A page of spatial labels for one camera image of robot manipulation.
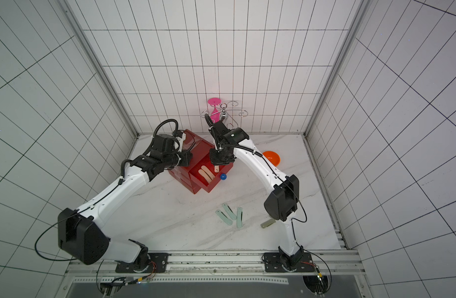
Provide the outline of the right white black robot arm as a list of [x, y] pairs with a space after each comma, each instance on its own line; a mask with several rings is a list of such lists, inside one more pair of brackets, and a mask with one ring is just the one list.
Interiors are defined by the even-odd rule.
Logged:
[[301, 254], [302, 250], [296, 244], [293, 232], [293, 221], [300, 203], [298, 178], [277, 169], [240, 127], [230, 130], [222, 122], [213, 122], [208, 114], [205, 115], [205, 120], [215, 144], [215, 148], [209, 152], [212, 164], [229, 165], [240, 160], [248, 166], [268, 193], [263, 205], [268, 215], [278, 221], [280, 253], [287, 258]]

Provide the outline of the red top drawer blue knob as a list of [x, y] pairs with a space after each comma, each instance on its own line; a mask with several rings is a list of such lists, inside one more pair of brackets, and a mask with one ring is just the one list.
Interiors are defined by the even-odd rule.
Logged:
[[[214, 165], [212, 164], [209, 155], [204, 156], [200, 161], [190, 165], [189, 170], [190, 177], [192, 181], [197, 184], [200, 188], [204, 189], [206, 192], [211, 192], [220, 181], [225, 180], [228, 177], [228, 172], [233, 168], [233, 164], [221, 165], [219, 166], [219, 173], [214, 171]], [[214, 174], [215, 178], [208, 184], [204, 177], [202, 177], [198, 170], [202, 166], [206, 166]]]

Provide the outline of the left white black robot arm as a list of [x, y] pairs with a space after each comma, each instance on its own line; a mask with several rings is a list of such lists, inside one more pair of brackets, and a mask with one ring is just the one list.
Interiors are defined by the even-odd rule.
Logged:
[[148, 248], [135, 240], [117, 240], [102, 231], [110, 217], [130, 197], [165, 170], [188, 166], [191, 148], [184, 148], [184, 130], [155, 134], [146, 151], [121, 163], [121, 175], [100, 194], [75, 210], [58, 215], [58, 246], [84, 264], [112, 260], [143, 271], [149, 264]]

